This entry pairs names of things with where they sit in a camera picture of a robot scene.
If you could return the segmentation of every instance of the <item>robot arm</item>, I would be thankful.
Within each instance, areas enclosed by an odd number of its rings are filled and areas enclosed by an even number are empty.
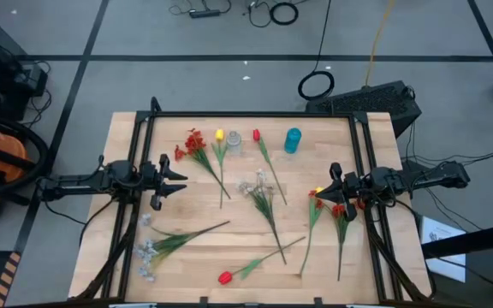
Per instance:
[[[376,167],[370,174],[359,178],[354,172],[342,180],[342,167],[339,163],[330,166],[332,184],[315,196],[338,204],[345,204],[346,220],[351,222],[357,211],[349,199],[361,197],[365,204],[373,201],[393,200],[404,192],[411,193],[420,188],[434,186],[465,188],[469,175],[463,165],[457,162],[444,162],[434,169],[416,172],[397,171],[387,167]]]
[[[104,157],[99,159],[100,166]],[[107,193],[114,197],[128,197],[133,190],[154,190],[150,206],[161,210],[161,197],[167,197],[183,188],[184,184],[166,184],[164,179],[172,181],[187,180],[169,168],[170,160],[166,154],[159,158],[159,171],[151,162],[137,170],[129,161],[119,160],[108,163],[90,175],[64,175],[56,178],[44,178],[39,185],[39,198],[53,201],[68,195],[86,195]]]

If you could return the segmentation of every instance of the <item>wooden table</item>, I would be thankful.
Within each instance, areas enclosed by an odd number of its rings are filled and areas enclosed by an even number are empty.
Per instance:
[[[400,169],[401,161],[389,115],[369,114],[369,120],[377,165]],[[106,162],[127,159],[133,126],[134,113],[113,115],[104,150]],[[193,127],[201,130],[209,142],[214,142],[214,133],[218,128],[236,130],[243,138],[242,155],[227,155],[224,161],[224,185],[231,200],[224,199],[221,210],[220,189],[214,179],[187,159],[178,163],[174,161],[175,145],[182,146],[188,136],[187,130]],[[293,155],[283,150],[286,132],[291,127],[297,127],[302,132],[299,150]],[[254,181],[257,169],[268,171],[269,182],[273,181],[267,163],[252,141],[253,128],[262,132],[286,193],[288,205],[282,202],[278,194],[274,198],[276,226],[283,245],[308,235],[307,194],[315,187],[330,184],[330,164],[339,162],[344,174],[355,171],[350,131],[345,119],[157,118],[150,159],[157,162],[160,154],[169,154],[170,167],[188,176],[189,180],[186,181],[187,189],[165,199],[162,210],[158,212],[149,205],[152,192],[145,192],[140,215],[151,213],[152,226],[171,233],[197,231],[227,220],[231,223],[199,236],[173,253],[157,268],[155,282],[148,282],[138,274],[141,260],[134,257],[127,302],[195,303],[202,296],[207,296],[210,303],[310,304],[315,297],[321,297],[325,304],[378,302],[362,215],[349,225],[340,281],[336,280],[336,231],[330,216],[323,213],[313,230],[312,248],[302,277],[297,274],[306,253],[307,240],[285,251],[288,265],[284,265],[281,256],[277,254],[264,261],[244,281],[236,276],[228,285],[219,284],[217,278],[225,270],[237,270],[276,249],[275,238],[267,221],[254,208],[252,200],[244,198],[235,188],[235,183],[240,180]],[[139,154],[136,157],[140,157],[144,133],[140,135]],[[369,170],[360,126],[358,135],[364,153],[365,170]],[[213,168],[219,171],[210,147],[207,148],[207,154]],[[409,203],[404,195],[401,199]],[[108,200],[108,196],[93,197],[90,215]],[[70,296],[80,293],[104,264],[110,249],[116,209],[117,206],[108,208],[93,220],[85,232]],[[411,213],[396,206],[388,209],[388,216],[397,261],[421,292],[429,295],[431,287]],[[136,243],[162,238],[162,235],[148,227],[137,227]],[[392,299],[389,269],[383,259],[382,268],[386,293]],[[122,266],[118,264],[112,294],[116,294],[121,269]]]

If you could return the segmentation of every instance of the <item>yellow cable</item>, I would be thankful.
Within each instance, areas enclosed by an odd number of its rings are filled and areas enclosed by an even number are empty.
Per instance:
[[[380,24],[380,27],[377,30],[376,38],[374,39],[374,43],[372,44],[372,53],[370,54],[370,63],[368,64],[368,71],[366,72],[365,86],[368,86],[368,80],[370,79],[370,72],[372,71],[372,66],[374,65],[374,55],[376,54],[377,41],[380,38],[380,33],[383,30],[385,21],[389,17],[389,14],[391,14],[391,9],[393,8],[394,5],[395,5],[395,0],[389,0],[387,10],[385,11],[385,15],[383,15],[382,23]]]

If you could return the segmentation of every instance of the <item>white paper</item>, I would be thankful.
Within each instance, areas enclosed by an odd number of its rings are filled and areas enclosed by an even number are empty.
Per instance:
[[[429,243],[435,240],[447,239],[449,237],[462,235],[464,233],[465,231],[450,227],[449,225],[445,225],[444,223],[432,220],[425,216],[422,220],[422,244]],[[466,264],[465,254],[444,257],[443,259],[457,264]],[[436,258],[427,259],[426,262],[429,270],[434,273],[447,276],[448,278],[454,279],[456,281],[466,281],[466,270],[458,265],[449,264]]]

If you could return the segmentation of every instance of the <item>blue cup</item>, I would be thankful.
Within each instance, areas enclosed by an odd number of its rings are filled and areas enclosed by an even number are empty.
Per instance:
[[[288,154],[294,154],[298,150],[300,139],[301,131],[296,127],[290,128],[287,133],[287,139],[284,142],[284,150]]]

